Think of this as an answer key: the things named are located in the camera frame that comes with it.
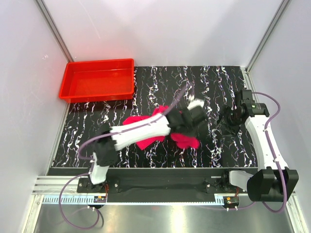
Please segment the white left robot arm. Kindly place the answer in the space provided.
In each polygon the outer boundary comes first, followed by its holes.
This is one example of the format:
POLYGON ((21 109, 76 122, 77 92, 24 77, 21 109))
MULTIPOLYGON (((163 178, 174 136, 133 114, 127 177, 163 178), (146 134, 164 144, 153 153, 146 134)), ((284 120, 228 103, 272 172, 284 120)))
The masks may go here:
POLYGON ((94 164, 89 173, 88 187, 94 192, 102 191, 108 168, 119 160, 119 152, 132 144, 143 150, 170 136, 179 148, 198 148, 196 131, 206 119, 203 107, 203 100, 193 99, 186 108, 161 107, 152 116, 133 116, 122 126, 102 132, 93 145, 94 164))

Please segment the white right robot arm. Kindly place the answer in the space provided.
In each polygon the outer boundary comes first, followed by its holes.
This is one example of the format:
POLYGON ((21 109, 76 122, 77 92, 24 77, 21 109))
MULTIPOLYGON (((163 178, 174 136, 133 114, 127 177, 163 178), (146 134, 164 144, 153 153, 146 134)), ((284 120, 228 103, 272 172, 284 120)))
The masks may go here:
POLYGON ((237 187, 247 191, 253 202, 286 202, 298 180, 298 172, 289 169, 277 147, 266 104, 255 102, 251 90, 235 93, 234 106, 225 106, 217 121, 223 137, 234 137, 241 127, 248 131, 257 156, 258 171, 231 170, 221 179, 221 188, 232 192, 237 187))

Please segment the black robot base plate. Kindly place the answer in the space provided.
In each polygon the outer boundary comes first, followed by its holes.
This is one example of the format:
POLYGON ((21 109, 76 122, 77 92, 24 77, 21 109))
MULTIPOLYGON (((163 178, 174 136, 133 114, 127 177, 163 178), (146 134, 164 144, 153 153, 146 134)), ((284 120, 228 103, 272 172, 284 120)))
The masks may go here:
POLYGON ((110 168, 106 180, 79 179, 77 192, 107 194, 108 203, 215 201, 215 194, 243 193, 228 183, 228 168, 110 168))

